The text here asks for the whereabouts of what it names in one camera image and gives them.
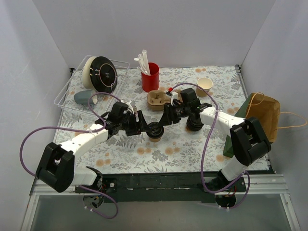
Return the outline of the brown paper coffee cup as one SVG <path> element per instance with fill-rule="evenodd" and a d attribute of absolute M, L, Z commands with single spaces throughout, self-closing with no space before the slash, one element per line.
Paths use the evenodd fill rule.
<path fill-rule="evenodd" d="M 161 137 L 149 137 L 149 140 L 151 142 L 159 142 L 161 140 Z"/>

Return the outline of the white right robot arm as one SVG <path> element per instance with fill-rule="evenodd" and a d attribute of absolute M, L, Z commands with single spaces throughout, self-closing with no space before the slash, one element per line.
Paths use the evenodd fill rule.
<path fill-rule="evenodd" d="M 209 125 L 211 129 L 216 128 L 231 139 L 233 157 L 218 172 L 216 178 L 202 183 L 208 191 L 231 190 L 247 167 L 271 150 L 271 144 L 257 118 L 235 117 L 208 103 L 200 103 L 192 88 L 180 93 L 169 89 L 166 94 L 170 97 L 170 102 L 164 105 L 163 115 L 158 122 L 159 128 L 187 118 L 186 127 L 191 131 L 199 131 L 203 125 Z"/>

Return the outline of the black plastic cup lid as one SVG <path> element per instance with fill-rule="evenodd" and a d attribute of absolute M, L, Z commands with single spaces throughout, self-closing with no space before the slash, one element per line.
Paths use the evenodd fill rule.
<path fill-rule="evenodd" d="M 163 126 L 160 126 L 158 122 L 151 122 L 149 125 L 149 131 L 146 132 L 149 138 L 151 139 L 159 139 L 164 134 Z"/>

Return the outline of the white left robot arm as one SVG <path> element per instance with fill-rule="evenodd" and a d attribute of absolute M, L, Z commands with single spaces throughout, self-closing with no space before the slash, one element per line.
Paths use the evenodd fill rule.
<path fill-rule="evenodd" d="M 129 103 L 116 102 L 104 116 L 106 120 L 98 119 L 85 133 L 60 144 L 49 143 L 39 162 L 36 177 L 60 193 L 71 185 L 83 185 L 93 193 L 98 192 L 103 185 L 101 173 L 92 167 L 75 167 L 75 161 L 121 130 L 127 136 L 150 131 L 142 111 L 134 112 Z"/>

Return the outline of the stack of brown paper cups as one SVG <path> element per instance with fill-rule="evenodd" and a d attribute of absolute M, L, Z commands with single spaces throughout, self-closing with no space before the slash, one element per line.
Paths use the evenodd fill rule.
<path fill-rule="evenodd" d="M 209 92 L 212 88 L 213 82 L 207 77 L 202 77 L 198 79 L 197 85 L 198 87 L 196 88 L 196 94 L 198 97 L 203 98 L 207 96 L 207 92 Z"/>

